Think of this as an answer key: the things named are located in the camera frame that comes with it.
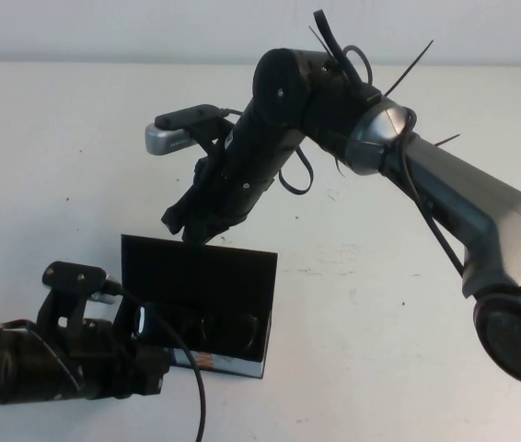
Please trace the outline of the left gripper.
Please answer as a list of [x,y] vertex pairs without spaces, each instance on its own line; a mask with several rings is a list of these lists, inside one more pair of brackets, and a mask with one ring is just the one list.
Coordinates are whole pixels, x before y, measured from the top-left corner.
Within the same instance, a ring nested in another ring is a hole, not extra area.
[[161,347],[147,347],[149,304],[123,297],[112,323],[84,320],[80,345],[70,353],[81,375],[74,399],[126,399],[133,395],[159,394],[168,373],[170,355]]

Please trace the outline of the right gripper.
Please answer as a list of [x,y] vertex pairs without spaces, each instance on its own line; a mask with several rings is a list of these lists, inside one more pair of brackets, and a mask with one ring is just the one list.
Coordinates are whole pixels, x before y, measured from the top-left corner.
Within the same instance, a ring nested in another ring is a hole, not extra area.
[[193,184],[166,210],[162,223],[169,231],[183,228],[186,244],[206,244],[246,220],[305,138],[286,125],[267,123],[256,110],[245,110],[226,140],[224,161],[213,180]]

